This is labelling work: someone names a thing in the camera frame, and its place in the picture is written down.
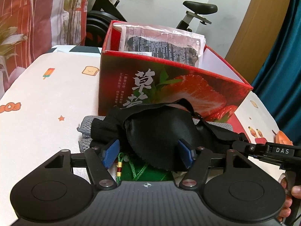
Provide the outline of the person's right hand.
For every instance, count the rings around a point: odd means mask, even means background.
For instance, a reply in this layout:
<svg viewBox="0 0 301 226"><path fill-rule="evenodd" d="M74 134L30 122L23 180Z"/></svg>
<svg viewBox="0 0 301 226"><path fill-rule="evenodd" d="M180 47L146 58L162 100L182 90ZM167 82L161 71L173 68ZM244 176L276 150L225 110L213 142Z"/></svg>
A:
<svg viewBox="0 0 301 226"><path fill-rule="evenodd" d="M281 174L281 176L279 178L279 183L285 190L287 190L287 180L286 180L284 173ZM292 197L294 197L296 199L300 199L300 197L301 197L300 185L293 186L292 190L291 190L291 195L289 195L289 194L286 195L284 206L282 207L282 209L279 213L279 216L277 217L277 220L279 222L282 222L284 218L287 218L290 215L290 213L291 213L290 207L292 205Z"/></svg>

